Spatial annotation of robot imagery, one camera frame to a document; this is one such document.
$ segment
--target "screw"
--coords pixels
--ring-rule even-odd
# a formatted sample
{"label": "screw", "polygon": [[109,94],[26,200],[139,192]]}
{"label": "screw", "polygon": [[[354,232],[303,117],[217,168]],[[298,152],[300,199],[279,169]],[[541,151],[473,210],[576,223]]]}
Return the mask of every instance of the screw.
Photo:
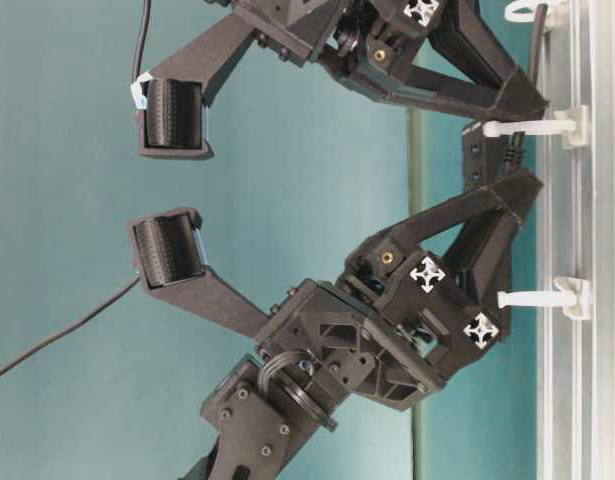
{"label": "screw", "polygon": [[384,50],[376,50],[374,52],[374,58],[377,62],[382,62],[383,60],[385,60],[385,58],[387,58],[387,54]]}
{"label": "screw", "polygon": [[390,263],[392,263],[395,258],[396,256],[392,252],[385,252],[380,257],[380,259],[385,265],[389,265]]}
{"label": "screw", "polygon": [[267,35],[264,33],[258,34],[258,46],[260,46],[260,48],[267,47]]}
{"label": "screw", "polygon": [[246,388],[239,388],[238,389],[238,398],[240,398],[241,400],[247,400],[249,398],[249,390],[247,390]]}
{"label": "screw", "polygon": [[220,412],[220,419],[223,422],[226,422],[230,418],[231,418],[231,410],[229,410],[228,408],[226,408],[226,409],[224,409],[223,411]]}
{"label": "screw", "polygon": [[287,49],[287,47],[283,47],[280,49],[278,58],[280,58],[281,62],[286,62],[287,60],[289,60],[289,50]]}

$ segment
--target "plastic clip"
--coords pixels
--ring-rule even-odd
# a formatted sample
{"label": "plastic clip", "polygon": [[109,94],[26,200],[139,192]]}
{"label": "plastic clip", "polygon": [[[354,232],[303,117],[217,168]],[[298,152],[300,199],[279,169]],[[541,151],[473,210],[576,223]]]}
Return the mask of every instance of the plastic clip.
{"label": "plastic clip", "polygon": [[545,22],[545,31],[549,31],[556,26],[554,21],[554,9],[559,5],[569,3],[569,0],[516,0],[505,7],[505,20],[514,23],[531,23],[536,16],[536,8],[540,4],[546,4],[549,7],[547,10],[547,21]]}
{"label": "plastic clip", "polygon": [[145,72],[129,87],[131,96],[136,104],[136,109],[147,110],[147,97],[143,95],[143,83],[151,82],[153,79],[154,77],[151,76],[151,73]]}
{"label": "plastic clip", "polygon": [[592,310],[591,284],[588,280],[557,277],[554,285],[559,291],[498,292],[498,308],[562,307],[563,314],[572,320],[590,320]]}
{"label": "plastic clip", "polygon": [[516,132],[524,132],[525,135],[562,135],[565,150],[589,145],[591,117],[588,105],[554,112],[554,117],[555,120],[530,122],[487,122],[483,125],[483,135],[489,138],[512,135]]}

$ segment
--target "blue-green background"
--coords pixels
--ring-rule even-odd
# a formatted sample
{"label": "blue-green background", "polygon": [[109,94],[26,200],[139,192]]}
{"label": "blue-green background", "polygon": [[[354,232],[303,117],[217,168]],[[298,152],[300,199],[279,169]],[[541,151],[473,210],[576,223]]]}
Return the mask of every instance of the blue-green background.
{"label": "blue-green background", "polygon": [[[215,159],[139,158],[128,87],[140,3],[0,0],[0,365],[133,275],[128,219],[198,208],[213,266],[267,308],[305,277],[334,279],[362,239],[407,215],[405,110],[256,47],[212,110]],[[225,13],[155,1],[145,67]],[[418,124],[425,206],[460,190],[463,123]],[[531,264],[517,262],[525,285]],[[427,401],[422,478],[531,478],[531,325]],[[0,480],[177,478],[215,438],[200,402],[250,349],[137,289],[0,380]],[[411,477],[409,414],[354,397],[336,419],[283,478]]]}

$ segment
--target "cable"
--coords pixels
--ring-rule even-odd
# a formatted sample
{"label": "cable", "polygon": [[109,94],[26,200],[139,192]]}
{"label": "cable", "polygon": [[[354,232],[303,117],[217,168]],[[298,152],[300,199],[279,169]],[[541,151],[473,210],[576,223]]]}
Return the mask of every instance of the cable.
{"label": "cable", "polygon": [[147,31],[149,30],[149,19],[151,17],[151,0],[143,0],[143,18],[140,22],[140,32],[138,33],[138,41],[136,42],[136,50],[134,51],[134,65],[131,74],[131,83],[134,83],[140,75],[140,65],[143,62],[143,51],[145,50],[145,40],[147,39]]}
{"label": "cable", "polygon": [[313,360],[313,355],[302,350],[291,350],[276,355],[258,372],[258,391],[263,397],[267,397],[269,394],[269,382],[276,373],[290,365],[296,365],[302,361],[309,362]]}
{"label": "cable", "polygon": [[[538,67],[540,66],[540,52],[543,46],[543,37],[545,34],[545,21],[547,20],[547,11],[549,7],[545,3],[541,3],[536,7],[534,16],[534,26],[531,31],[531,47],[529,49],[529,61],[527,62],[527,77],[532,85],[538,83]],[[505,161],[508,164],[518,166],[522,163],[523,158],[523,142],[525,141],[524,132],[516,132],[512,136],[511,143],[505,154]]]}
{"label": "cable", "polygon": [[127,292],[129,292],[138,282],[140,282],[140,277],[133,278],[131,280],[131,282],[129,282],[127,285],[125,285],[123,288],[121,288],[113,297],[111,297],[105,303],[103,303],[103,304],[99,305],[98,307],[96,307],[94,310],[92,310],[90,313],[88,313],[82,320],[80,320],[80,321],[74,323],[73,325],[67,327],[66,329],[64,329],[64,330],[62,330],[62,331],[60,331],[58,333],[55,333],[54,335],[46,338],[45,340],[43,340],[42,342],[37,344],[35,347],[31,348],[30,350],[27,350],[25,353],[21,354],[20,356],[16,357],[11,362],[7,363],[4,367],[2,367],[0,369],[0,377],[2,377],[5,373],[7,373],[9,370],[14,368],[15,366],[17,366],[17,365],[21,364],[22,362],[24,362],[25,360],[27,360],[34,353],[36,353],[39,350],[42,350],[43,348],[51,345],[56,340],[61,339],[62,337],[64,337],[65,335],[70,334],[74,330],[78,330],[80,327],[84,326],[87,322],[89,322],[91,319],[93,319],[100,312],[102,312],[107,307],[109,307],[110,305],[113,305],[118,300],[120,300],[120,298],[123,297]]}

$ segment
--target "black 3d-printed part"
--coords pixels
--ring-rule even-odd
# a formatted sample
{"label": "black 3d-printed part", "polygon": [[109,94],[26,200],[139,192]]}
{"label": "black 3d-printed part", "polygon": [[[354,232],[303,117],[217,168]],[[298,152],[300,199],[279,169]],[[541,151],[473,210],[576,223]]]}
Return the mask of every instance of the black 3d-printed part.
{"label": "black 3d-printed part", "polygon": [[134,228],[151,287],[202,275],[203,266],[188,215],[150,218]]}
{"label": "black 3d-printed part", "polygon": [[147,105],[150,148],[202,147],[200,83],[155,78],[147,87]]}

